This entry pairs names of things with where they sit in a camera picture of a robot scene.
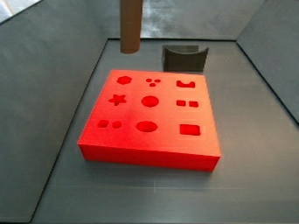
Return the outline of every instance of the gray floor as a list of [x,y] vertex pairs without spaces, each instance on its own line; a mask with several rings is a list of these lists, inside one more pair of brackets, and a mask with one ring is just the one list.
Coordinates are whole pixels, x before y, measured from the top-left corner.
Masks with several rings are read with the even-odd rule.
[[[76,145],[110,70],[162,71],[163,44],[210,48],[204,74],[223,157],[214,173],[84,161]],[[35,223],[299,222],[298,126],[235,42],[108,41]]]

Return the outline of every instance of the red foam block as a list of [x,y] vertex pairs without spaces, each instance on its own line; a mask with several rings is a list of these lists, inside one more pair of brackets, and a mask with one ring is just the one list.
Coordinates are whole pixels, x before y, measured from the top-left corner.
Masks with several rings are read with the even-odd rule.
[[204,76],[112,70],[79,147],[87,160],[211,172],[220,145]]

